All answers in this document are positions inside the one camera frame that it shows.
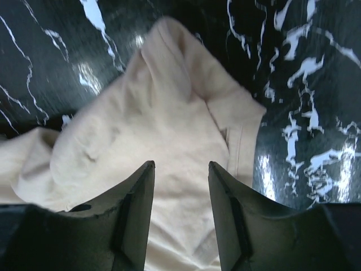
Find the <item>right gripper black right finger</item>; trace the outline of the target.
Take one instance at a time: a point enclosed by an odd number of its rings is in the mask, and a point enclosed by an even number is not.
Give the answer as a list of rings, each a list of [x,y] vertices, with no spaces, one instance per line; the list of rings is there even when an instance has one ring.
[[[209,163],[222,270],[359,270],[360,204],[279,204]]]

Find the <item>beige t shirt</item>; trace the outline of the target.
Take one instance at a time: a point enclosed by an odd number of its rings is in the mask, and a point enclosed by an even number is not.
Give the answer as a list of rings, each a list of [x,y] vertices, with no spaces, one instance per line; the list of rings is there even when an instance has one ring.
[[[152,160],[146,269],[220,270],[208,164],[251,186],[265,112],[180,22],[162,18],[63,131],[1,142],[1,202],[69,211]]]

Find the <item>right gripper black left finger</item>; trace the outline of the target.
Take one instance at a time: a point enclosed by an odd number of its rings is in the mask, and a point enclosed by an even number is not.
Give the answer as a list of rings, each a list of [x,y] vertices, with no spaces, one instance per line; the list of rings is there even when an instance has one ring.
[[[143,270],[155,163],[69,212],[1,205],[2,270]]]

